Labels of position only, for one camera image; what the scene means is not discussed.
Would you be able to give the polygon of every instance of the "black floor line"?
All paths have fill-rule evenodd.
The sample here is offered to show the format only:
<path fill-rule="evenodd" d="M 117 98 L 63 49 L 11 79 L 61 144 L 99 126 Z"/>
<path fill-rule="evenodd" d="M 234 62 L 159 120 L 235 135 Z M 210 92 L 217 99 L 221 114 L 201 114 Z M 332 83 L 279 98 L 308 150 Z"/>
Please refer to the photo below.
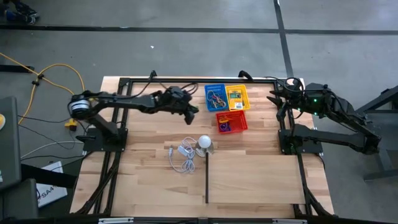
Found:
<path fill-rule="evenodd" d="M 279 6 L 278 0 L 274 0 L 274 6 L 275 6 L 276 19 L 277 19 L 278 28 L 279 28 L 280 44 L 282 46 L 282 54 L 284 56 L 286 74 L 287 74 L 287 77 L 290 78 L 290 77 L 293 77 L 292 61 L 290 60 L 289 48 L 287 46 L 287 39 L 286 39 L 286 33 L 285 33 L 285 26 L 284 26 L 284 21 L 282 18 L 282 13 L 280 11 L 280 6 Z"/>
<path fill-rule="evenodd" d="M 398 35 L 398 30 L 320 30 L 320 29 L 263 29 L 263 28 L 180 28 L 180 27 L 107 27 L 107 26 L 53 26 L 6 25 L 2 30 L 41 30 L 78 32 L 193 32 L 243 34 L 307 34 L 307 35 Z"/>

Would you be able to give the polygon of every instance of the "small plastic bin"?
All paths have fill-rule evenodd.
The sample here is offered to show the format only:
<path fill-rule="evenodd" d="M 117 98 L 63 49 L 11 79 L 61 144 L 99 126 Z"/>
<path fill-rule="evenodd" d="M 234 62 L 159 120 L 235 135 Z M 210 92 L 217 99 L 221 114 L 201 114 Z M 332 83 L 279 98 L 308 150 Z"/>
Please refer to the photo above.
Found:
<path fill-rule="evenodd" d="M 225 106 L 217 106 L 215 107 L 211 100 L 209 100 L 213 94 L 220 97 L 224 102 Z M 206 97 L 206 105 L 209 111 L 222 111 L 228 109 L 228 97 L 225 92 L 224 84 L 215 84 L 215 85 L 205 85 L 205 97 Z"/>
<path fill-rule="evenodd" d="M 229 93 L 231 92 L 231 91 L 237 91 L 237 92 L 240 92 L 241 94 L 242 94 L 242 96 L 241 96 L 241 98 L 242 98 L 242 109 L 236 109 L 235 108 L 235 105 L 233 105 L 232 103 L 231 103 L 231 101 L 233 100 L 231 100 L 231 98 L 230 98 L 230 95 L 229 95 Z M 248 109 L 250 109 L 250 103 L 249 103 L 249 98 L 248 98 L 248 93 L 247 93 L 247 91 L 246 91 L 246 86 L 245 85 L 233 85 L 233 86 L 226 86 L 225 87 L 225 92 L 226 92 L 226 94 L 227 94 L 227 96 L 228 96 L 228 104 L 229 104 L 229 110 L 230 111 L 236 111 L 236 110 L 248 110 Z"/>
<path fill-rule="evenodd" d="M 248 129 L 243 110 L 217 113 L 216 121 L 220 134 L 239 133 Z"/>

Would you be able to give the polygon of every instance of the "light bulb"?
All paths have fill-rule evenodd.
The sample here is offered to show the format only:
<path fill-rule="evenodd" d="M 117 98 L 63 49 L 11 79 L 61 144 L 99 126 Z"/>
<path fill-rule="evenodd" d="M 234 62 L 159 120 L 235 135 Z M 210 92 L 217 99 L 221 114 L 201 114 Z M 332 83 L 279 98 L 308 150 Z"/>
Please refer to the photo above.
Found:
<path fill-rule="evenodd" d="M 211 145 L 211 139 L 209 136 L 200 136 L 198 143 L 201 148 L 207 149 Z"/>

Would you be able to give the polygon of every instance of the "wooden tabletop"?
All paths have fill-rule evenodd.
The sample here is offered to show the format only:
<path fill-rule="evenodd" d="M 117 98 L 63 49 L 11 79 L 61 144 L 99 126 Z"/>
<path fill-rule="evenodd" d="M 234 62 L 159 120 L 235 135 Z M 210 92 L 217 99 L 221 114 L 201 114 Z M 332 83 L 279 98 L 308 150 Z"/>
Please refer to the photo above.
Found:
<path fill-rule="evenodd" d="M 101 91 L 116 92 L 119 78 L 104 77 Z M 135 83 L 132 94 L 139 93 L 144 85 Z M 280 153 L 277 109 L 266 98 L 272 96 L 269 91 L 273 85 L 246 84 L 251 104 L 244 112 L 248 130 L 235 134 L 218 133 L 215 112 L 206 108 L 204 85 L 199 84 L 191 101 L 200 111 L 191 125 L 176 114 L 129 110 L 129 136 L 119 166 L 112 216 L 291 218 L 292 204 L 304 204 L 297 157 Z M 152 83 L 144 94 L 162 89 Z M 110 120 L 112 112 L 108 108 L 101 115 Z M 312 127 L 312 116 L 304 113 L 296 123 Z M 205 159 L 195 156 L 192 174 L 175 172 L 169 162 L 171 145 L 175 149 L 173 163 L 178 166 L 185 160 L 176 150 L 181 140 L 187 136 L 198 139 L 204 134 L 215 146 L 209 156 L 209 204 L 205 203 Z M 103 152 L 94 152 L 83 161 L 71 212 L 81 208 L 97 187 L 103 157 Z M 321 160 L 304 154 L 303 163 L 308 187 L 333 213 Z"/>

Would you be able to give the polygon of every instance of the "white cable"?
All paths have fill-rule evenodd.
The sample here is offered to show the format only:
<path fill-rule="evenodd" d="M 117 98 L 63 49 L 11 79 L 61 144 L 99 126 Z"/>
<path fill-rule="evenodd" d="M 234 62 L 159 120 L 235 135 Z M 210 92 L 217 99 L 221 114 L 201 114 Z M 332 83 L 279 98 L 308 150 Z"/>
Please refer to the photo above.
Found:
<path fill-rule="evenodd" d="M 33 152 L 35 152 L 35 151 L 38 151 L 38 150 L 40 150 L 40 149 L 43 149 L 43 148 L 45 148 L 45 147 L 49 147 L 49 146 L 52 146 L 52 145 L 54 145 L 54 144 L 58 144 L 58 143 L 75 143 L 75 144 L 83 144 L 82 142 L 76 142 L 76 141 L 62 141 L 62 142 L 53 142 L 53 143 L 50 143 L 50 144 L 46 144 L 46 145 L 44 145 L 44 146 L 40 146 L 40 147 L 38 147 L 37 149 L 35 149 L 35 150 L 33 150 L 32 152 L 28 152 L 27 154 L 25 154 L 25 155 L 23 155 L 23 156 L 21 156 L 21 159 L 22 158 L 24 158 L 24 157 L 26 157 L 26 156 L 28 156 L 28 155 L 30 155 L 30 154 L 32 154 Z"/>
<path fill-rule="evenodd" d="M 195 150 L 193 150 L 191 143 L 188 142 L 187 139 L 191 139 L 194 144 L 196 144 L 196 140 L 194 140 L 191 137 L 186 137 L 185 139 L 183 139 L 181 141 L 181 144 L 184 148 L 184 151 L 187 153 L 187 160 L 185 162 L 183 162 L 181 164 L 181 168 L 177 169 L 174 167 L 173 162 L 172 162 L 172 155 L 173 155 L 173 147 L 170 146 L 169 149 L 169 161 L 170 161 L 170 165 L 173 167 L 173 169 L 177 172 L 181 172 L 181 173 L 186 173 L 186 172 L 193 172 L 195 171 L 195 164 L 193 163 L 193 158 L 195 157 Z"/>

